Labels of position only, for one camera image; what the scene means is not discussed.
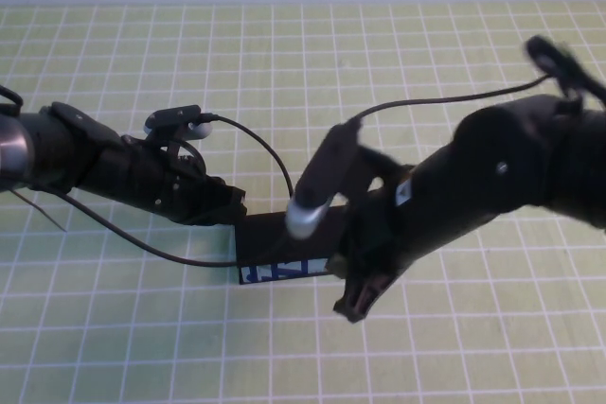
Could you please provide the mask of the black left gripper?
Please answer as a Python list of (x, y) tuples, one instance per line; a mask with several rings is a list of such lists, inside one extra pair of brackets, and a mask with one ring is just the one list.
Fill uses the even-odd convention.
[(106, 148), (89, 169), (89, 191), (183, 225), (237, 225), (247, 216), (246, 191), (143, 141)]

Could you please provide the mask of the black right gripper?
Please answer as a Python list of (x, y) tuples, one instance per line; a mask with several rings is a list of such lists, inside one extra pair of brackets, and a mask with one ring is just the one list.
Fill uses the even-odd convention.
[[(330, 258), (330, 273), (346, 277), (352, 273), (405, 272), (414, 260), (405, 256), (399, 239), (396, 188), (414, 167), (374, 149), (360, 148), (359, 156), (361, 164), (356, 170), (367, 170), (372, 180), (378, 178), (383, 185), (367, 189), (357, 202), (348, 203), (345, 229), (337, 252)], [(392, 284), (392, 275), (374, 275), (365, 280), (350, 277), (333, 311), (350, 323), (359, 323)]]

